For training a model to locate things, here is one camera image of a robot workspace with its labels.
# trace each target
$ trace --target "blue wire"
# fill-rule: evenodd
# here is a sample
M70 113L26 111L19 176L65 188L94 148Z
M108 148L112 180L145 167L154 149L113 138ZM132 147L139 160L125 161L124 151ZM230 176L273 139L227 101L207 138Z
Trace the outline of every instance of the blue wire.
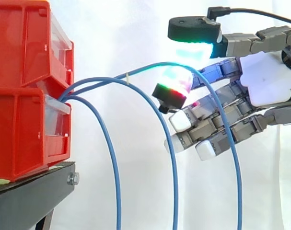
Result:
M78 96L67 96L63 99L63 102L66 102L68 100L75 100L79 101L83 104L85 104L96 116L99 124L101 125L101 128L103 130L109 152L110 152L110 157L111 157L111 162L113 166L113 173L115 177L115 184L116 184L116 230L121 230L121 225L122 225L122 202L121 202L121 186L120 186L120 176L118 173L118 166L116 162L116 154L115 150L113 148L111 138L109 136L108 130L106 128L106 125L101 117L101 115L98 113L98 111L95 109L95 107L88 102L87 100L78 97Z
M169 145L169 149L170 149L172 172L173 172L173 188L174 188L173 230L177 230L177 226L178 226L178 176L177 176L177 165L176 165L175 151L174 151L174 147L173 147L173 144L172 144L171 134L170 134L168 125L166 124L163 116L161 115L161 113L157 109L155 103L150 99L150 97L148 95L146 95L138 87L136 87L136 86L134 86L132 84L127 84L126 81L123 81L123 80L120 80L120 79L115 79L115 78L89 78L89 79L83 79L83 80L80 80L79 82L76 82L75 84L71 85L69 87L68 92L70 92L73 88L75 88L75 87L77 87L79 85L82 85L82 84L85 84L85 83L89 83L89 82L95 82L95 81L114 82L114 83L125 85L125 86L131 88L132 90L134 90L138 94L140 94L150 104L150 106L153 108L154 112L158 116L158 118L159 118L159 120L160 120L160 122L161 122L161 124L163 126L163 130L165 132L166 139L167 139L167 142L168 142L168 145Z
M215 103L217 104L218 110L219 110L219 112L221 114L221 118L222 118L222 121L223 121L223 124L224 124L224 127L225 127L227 139L229 141L229 144L230 144L230 147L231 147L231 150L232 150L233 160L234 160L235 169L236 169L237 193L238 193L238 224L237 224L237 230L241 230L242 229L242 219L243 219L243 215L242 215L241 170L240 170L238 154L237 154L236 147L235 147L235 142L234 142L234 139L233 139L233 136L232 136L232 132L231 132L230 126L229 126L227 118L226 118L226 114L225 114L225 112L223 110L223 106L222 106L222 104L221 104L221 102L220 102L215 90L212 88L212 86L210 85L208 80L199 71L197 71L196 69L194 69L192 67L189 67L189 66L181 65L181 64L178 64L178 63L174 63L174 62L159 62L159 63L151 64L151 65L148 65L148 66L144 66L142 68L139 68L139 69L133 70L131 72L128 72L128 75L131 76L131 75L146 71L148 69L151 69L151 68L154 68L154 67L161 67L161 66L179 66L179 67L185 68L185 69L191 71L192 73L196 74L201 79L201 81L205 84L205 86L208 88L208 90L211 93ZM117 77L115 77L113 79L114 80L116 80L116 79L118 80L118 79L125 78L126 76L127 76L127 74L125 73L125 74L118 75ZM61 101L67 94L69 94L70 91L72 91L74 88L78 87L79 85L82 85L84 83L89 83L89 82L95 82L95 81L98 81L98 79L101 79L100 81L102 81L102 82L98 83L98 84L95 84L95 85L92 85L92 86L85 87L85 88L83 88L81 90L78 90L76 92L73 92L72 95L77 95L77 94L80 94L80 93L83 93L83 92L86 92L86 91L89 91L89 90L93 90L93 89L96 89L98 87L107 85L107 84L109 84L111 82L114 82L114 81L103 82L103 81L105 81L105 79L108 79L108 78L89 78L89 79L84 79L84 80L81 80L81 81L71 85L70 87L68 87L63 92L63 94L59 97L59 100Z
M174 62L158 62L158 63L154 63L154 64L150 64L150 65L147 65L147 66L144 66L144 67L141 67L141 68L138 68L138 69L135 69L133 71L130 71L128 72L127 74L129 76L132 76L132 75L135 75L135 74L138 74L138 73L141 73L141 72L144 72L146 70L149 70L149 69L152 69L154 67L161 67L161 66L181 66L182 65L179 65L177 63L174 63ZM118 75L115 77L115 79L123 79L127 76L126 73L124 74L121 74L121 75ZM101 82L101 83L98 83L98 84L95 84L95 87L94 86L88 86L88 87L85 87L81 90L78 90L76 92L73 92L71 95L78 95L80 93L83 93L83 92L87 92L89 90L93 90L93 89L96 89L98 87L101 87L101 86L104 86L104 85L107 85L109 84L110 82ZM67 88L63 93L62 95L59 97L59 101L62 101L62 99L67 95L69 94L70 91L72 91L74 88L76 88L75 86L71 85L69 88Z

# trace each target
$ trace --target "green light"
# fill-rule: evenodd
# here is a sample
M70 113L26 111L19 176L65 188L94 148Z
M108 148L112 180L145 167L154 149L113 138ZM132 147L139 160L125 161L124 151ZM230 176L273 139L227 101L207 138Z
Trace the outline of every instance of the green light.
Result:
M213 44L172 42L176 47L174 61L195 69L201 69L208 63L213 50ZM191 91L193 76L184 68L168 67L158 83L187 97Z

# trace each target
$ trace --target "robotic arm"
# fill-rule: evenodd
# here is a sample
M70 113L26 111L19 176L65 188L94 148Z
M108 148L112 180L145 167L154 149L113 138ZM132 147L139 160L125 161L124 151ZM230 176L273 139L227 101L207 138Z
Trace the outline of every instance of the robotic arm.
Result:
M178 17L170 20L169 38L178 42L211 43L211 58L222 62L200 70L210 83L228 78L231 82L216 91L227 115L235 143L262 132L268 125L291 123L291 98L278 104L254 106L248 88L240 83L243 73L240 58L259 52L282 50L282 61L291 69L291 27L271 27L256 34L222 34L217 16L229 14L229 8L209 8L207 17ZM202 87L197 76L192 90ZM263 115L255 114L268 109ZM211 95L182 108L170 117L176 134L176 152L195 146L200 158L208 160L230 148L220 113Z

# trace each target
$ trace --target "stacked red bins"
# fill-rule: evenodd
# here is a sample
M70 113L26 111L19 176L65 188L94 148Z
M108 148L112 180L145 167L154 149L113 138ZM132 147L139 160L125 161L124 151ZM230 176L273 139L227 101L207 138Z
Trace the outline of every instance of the stacked red bins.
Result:
M70 157L73 43L47 1L0 0L0 179L15 181Z

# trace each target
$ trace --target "black cylindrical sensor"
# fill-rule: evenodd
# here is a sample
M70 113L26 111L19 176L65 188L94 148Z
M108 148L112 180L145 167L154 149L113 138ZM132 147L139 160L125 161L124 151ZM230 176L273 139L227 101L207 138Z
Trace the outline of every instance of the black cylindrical sensor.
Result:
M168 37L177 42L216 43L221 25L205 16L172 18Z

